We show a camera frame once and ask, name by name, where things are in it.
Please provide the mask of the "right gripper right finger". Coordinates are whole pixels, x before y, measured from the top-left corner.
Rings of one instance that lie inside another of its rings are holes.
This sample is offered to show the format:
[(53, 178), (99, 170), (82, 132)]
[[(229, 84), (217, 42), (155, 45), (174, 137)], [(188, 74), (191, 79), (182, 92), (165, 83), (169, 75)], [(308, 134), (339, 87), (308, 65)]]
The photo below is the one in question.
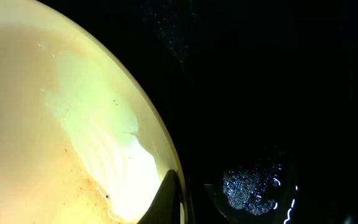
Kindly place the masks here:
[(227, 220), (227, 222), (229, 224), (238, 224), (238, 220), (234, 217), (222, 187), (216, 184), (204, 184), (204, 187), (217, 211)]

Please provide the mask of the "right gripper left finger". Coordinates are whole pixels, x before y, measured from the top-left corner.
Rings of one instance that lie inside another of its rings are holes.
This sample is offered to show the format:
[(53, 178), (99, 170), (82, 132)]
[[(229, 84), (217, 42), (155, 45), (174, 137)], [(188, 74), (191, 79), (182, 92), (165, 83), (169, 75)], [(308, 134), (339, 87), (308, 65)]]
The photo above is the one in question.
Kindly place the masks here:
[(168, 170), (149, 209), (137, 224), (180, 224), (181, 188), (175, 170)]

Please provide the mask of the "yellow plate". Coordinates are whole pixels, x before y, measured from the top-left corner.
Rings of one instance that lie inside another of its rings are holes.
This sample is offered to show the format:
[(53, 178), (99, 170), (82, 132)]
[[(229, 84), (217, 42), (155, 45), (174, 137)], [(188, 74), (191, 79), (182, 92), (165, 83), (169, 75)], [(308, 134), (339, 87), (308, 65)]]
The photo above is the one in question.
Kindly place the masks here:
[(0, 1), (0, 223), (138, 223), (172, 139), (125, 66), (37, 1)]

